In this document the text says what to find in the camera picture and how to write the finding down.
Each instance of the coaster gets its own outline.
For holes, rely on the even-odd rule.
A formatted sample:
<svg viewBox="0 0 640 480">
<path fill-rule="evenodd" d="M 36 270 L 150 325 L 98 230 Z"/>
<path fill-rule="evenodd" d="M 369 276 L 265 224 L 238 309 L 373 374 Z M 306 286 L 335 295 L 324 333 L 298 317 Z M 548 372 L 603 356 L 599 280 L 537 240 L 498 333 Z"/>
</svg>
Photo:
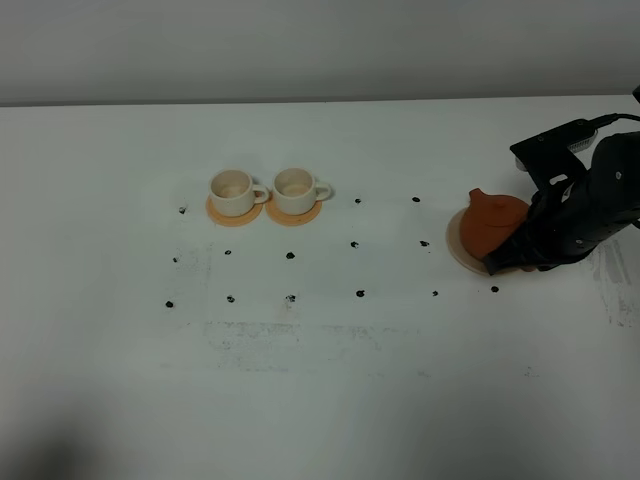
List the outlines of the coaster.
<svg viewBox="0 0 640 480">
<path fill-rule="evenodd" d="M 449 247 L 449 253 L 455 258 L 460 265 L 474 273 L 489 276 L 487 268 L 480 260 L 473 258 L 462 246 L 460 241 L 460 221 L 467 209 L 463 208 L 456 213 L 447 225 L 447 247 Z M 497 273 L 497 275 L 503 275 L 505 273 L 511 273 L 520 270 L 519 268 L 507 268 Z"/>
<path fill-rule="evenodd" d="M 244 215 L 240 215 L 239 217 L 225 217 L 220 212 L 216 210 L 216 207 L 213 206 L 213 202 L 211 199 L 207 197 L 206 203 L 207 215 L 209 218 L 218 225 L 223 225 L 225 227 L 241 227 L 242 225 L 246 225 L 247 223 L 254 220 L 260 212 L 262 211 L 262 203 L 256 203 L 251 210 L 249 210 Z"/>
<path fill-rule="evenodd" d="M 321 209 L 322 202 L 316 202 L 311 210 L 303 213 L 302 215 L 287 215 L 286 213 L 282 213 L 278 210 L 276 202 L 273 199 L 273 195 L 267 202 L 267 215 L 269 215 L 269 218 L 280 225 L 284 225 L 285 227 L 297 227 L 298 225 L 309 223 L 318 216 Z"/>
</svg>

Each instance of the table surface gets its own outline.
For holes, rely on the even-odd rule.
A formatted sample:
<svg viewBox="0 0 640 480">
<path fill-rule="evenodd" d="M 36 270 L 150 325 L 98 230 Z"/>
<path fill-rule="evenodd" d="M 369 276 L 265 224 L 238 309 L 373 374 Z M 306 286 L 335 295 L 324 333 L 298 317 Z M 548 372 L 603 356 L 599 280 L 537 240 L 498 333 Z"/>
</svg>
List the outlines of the table surface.
<svg viewBox="0 0 640 480">
<path fill-rule="evenodd" d="M 531 197 L 511 144 L 637 110 L 631 96 L 1 109 L 3 443 L 73 423 L 95 475 L 119 479 L 637 478 L 639 232 L 494 278 L 445 243 L 471 189 Z M 216 171 L 270 185 L 287 166 L 335 189 L 311 223 L 206 216 Z"/>
</svg>

